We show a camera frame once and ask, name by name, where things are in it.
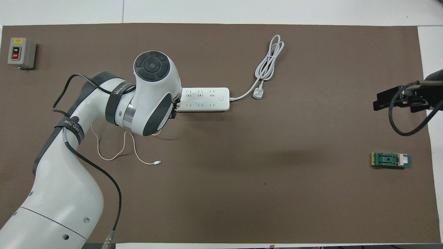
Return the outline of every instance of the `power cord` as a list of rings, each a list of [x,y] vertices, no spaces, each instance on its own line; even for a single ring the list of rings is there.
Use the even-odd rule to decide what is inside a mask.
[[[431,111],[431,113],[415,129],[413,129],[410,132],[402,132],[401,130],[399,130],[397,128],[397,126],[395,125],[394,120],[392,118],[392,109],[394,108],[395,101],[397,100],[397,98],[398,98],[398,96],[400,95],[401,92],[403,92],[404,90],[406,90],[407,88],[409,88],[411,86],[419,85],[419,84],[420,84],[419,81],[411,82],[411,83],[403,86],[402,88],[400,88],[397,91],[397,93],[392,97],[391,103],[389,105],[389,110],[388,110],[389,123],[391,124],[392,128],[394,129],[394,131],[397,132],[398,134],[402,135],[402,136],[411,136],[411,135],[414,135],[415,133],[419,132],[435,116],[435,114],[437,114],[438,110],[440,110],[443,107],[443,100],[441,100],[434,107],[434,109]]]
[[[255,77],[257,78],[257,80],[255,80],[252,87],[245,94],[241,95],[240,97],[231,97],[229,98],[229,101],[236,101],[248,95],[257,85],[259,80],[261,80],[261,83],[259,87],[254,90],[253,97],[256,99],[261,99],[264,93],[263,82],[272,78],[274,74],[275,62],[283,48],[284,42],[280,40],[280,35],[275,35],[269,43],[269,50],[266,54],[266,57],[260,62],[260,64],[258,64],[257,68],[255,69]]]
[[[159,163],[162,162],[162,161],[159,160],[159,161],[155,161],[155,162],[153,162],[153,163],[147,163],[147,162],[143,161],[142,159],[140,159],[140,157],[139,157],[139,155],[138,155],[138,153],[137,153],[137,149],[136,149],[136,140],[135,140],[133,134],[130,133],[130,132],[127,132],[127,131],[124,132],[124,135],[123,135],[123,148],[121,149],[121,151],[120,151],[119,153],[117,153],[113,158],[107,159],[107,158],[103,157],[103,156],[101,155],[101,153],[100,153],[100,140],[98,139],[97,134],[95,133],[94,129],[92,128],[92,125],[91,125],[91,131],[92,131],[92,133],[94,133],[94,135],[95,135],[95,137],[96,137],[96,139],[97,139],[97,153],[98,153],[98,155],[99,155],[103,160],[106,160],[106,161],[112,161],[112,160],[116,159],[117,157],[119,157],[119,155],[123,152],[124,147],[125,147],[125,145],[126,145],[126,134],[129,133],[129,134],[131,135],[131,137],[132,137],[132,142],[133,142],[133,144],[134,144],[134,152],[135,152],[135,154],[136,154],[136,156],[137,156],[137,158],[138,158],[138,160],[139,160],[140,162],[142,162],[142,163],[144,163],[144,164],[148,164],[148,165],[157,165],[157,164],[159,164]],[[159,135],[160,132],[161,132],[161,131],[157,132],[156,134],[152,134],[151,136]]]

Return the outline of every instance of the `black strap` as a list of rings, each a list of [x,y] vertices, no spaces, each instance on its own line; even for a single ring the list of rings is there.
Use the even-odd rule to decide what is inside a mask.
[[[123,93],[131,86],[135,86],[135,84],[128,81],[123,81],[116,88],[114,88],[109,95],[105,110],[105,118],[109,123],[117,125],[115,123],[115,112],[117,111],[118,103],[120,103]]]
[[[54,127],[66,127],[66,129],[70,130],[76,136],[78,140],[78,144],[80,144],[85,137],[85,133],[83,132],[83,128],[77,123],[77,117],[63,117]]]

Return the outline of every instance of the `cable connector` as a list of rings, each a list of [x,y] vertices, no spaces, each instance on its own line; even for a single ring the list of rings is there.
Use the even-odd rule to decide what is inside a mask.
[[[110,249],[112,245],[112,240],[114,240],[115,231],[111,231],[109,235],[106,237],[105,242],[103,243],[103,246],[101,249]]]
[[[261,99],[262,97],[263,97],[263,89],[262,88],[259,88],[259,87],[257,87],[255,90],[254,90],[254,93],[252,94],[252,96],[254,97],[254,98],[256,98],[256,99]]]

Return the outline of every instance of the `black cable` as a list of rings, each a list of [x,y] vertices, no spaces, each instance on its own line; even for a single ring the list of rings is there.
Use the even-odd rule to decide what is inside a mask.
[[[104,93],[107,93],[107,94],[111,94],[110,91],[108,91],[108,90],[106,90],[106,89],[100,87],[99,85],[97,85],[96,83],[94,83],[91,79],[89,79],[88,77],[86,77],[85,75],[82,75],[82,74],[73,74],[73,75],[71,75],[71,76],[68,78],[68,80],[66,81],[65,87],[63,88],[62,93],[61,93],[60,96],[57,98],[57,100],[55,101],[55,103],[52,105],[52,111],[53,111],[53,112],[61,113],[61,114],[65,115],[66,117],[69,117],[69,115],[68,115],[66,112],[61,111],[61,110],[57,110],[57,109],[55,109],[55,107],[56,107],[57,104],[60,102],[60,100],[62,99],[62,97],[65,95],[66,90],[68,89],[68,86],[69,86],[69,84],[71,83],[71,80],[72,80],[74,77],[76,77],[76,76],[80,76],[80,77],[84,78],[87,82],[89,82],[91,85],[93,85],[95,88],[99,89],[100,91],[102,91],[102,92],[104,92]],[[130,92],[134,91],[135,89],[136,89],[135,87],[130,87],[130,88],[126,89],[126,90],[123,92],[123,94],[130,93]]]
[[[408,87],[413,86],[413,85],[418,85],[418,84],[419,84],[418,81],[411,82],[411,83],[403,86],[402,88],[400,88],[397,91],[397,93],[392,97],[391,104],[389,105],[389,110],[388,110],[389,123],[391,124],[394,131],[402,136],[410,136],[410,135],[414,135],[415,133],[419,132],[432,119],[432,117],[435,116],[435,114],[438,112],[438,110],[440,110],[443,107],[443,100],[442,100],[434,107],[434,109],[431,111],[431,113],[415,129],[413,129],[410,132],[402,132],[401,130],[399,130],[397,128],[397,126],[394,124],[394,120],[392,118],[392,109],[394,108],[395,100],[398,98],[400,93],[403,92],[404,90],[406,90]]]
[[[72,148],[72,146],[69,144],[69,142],[65,142],[65,145],[77,157],[79,157],[83,161],[87,162],[92,167],[98,169],[101,173],[103,173],[105,176],[107,176],[112,181],[112,183],[114,184],[115,188],[117,189],[117,192],[118,192],[118,212],[117,212],[117,218],[115,219],[115,223],[114,223],[114,227],[113,227],[113,231],[115,231],[115,228],[117,227],[118,219],[120,218],[120,211],[121,211],[121,191],[120,191],[120,187],[118,187],[117,182],[114,180],[114,178],[108,172],[106,172],[104,169],[100,168],[98,165],[96,165],[95,163],[89,161],[89,159],[87,159],[86,157],[84,157],[80,153],[78,153],[74,148]]]

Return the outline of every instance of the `power socket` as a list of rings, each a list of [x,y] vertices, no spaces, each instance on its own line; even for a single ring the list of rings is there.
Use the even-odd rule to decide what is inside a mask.
[[[225,112],[229,110],[229,89],[226,87],[183,87],[177,112]]]

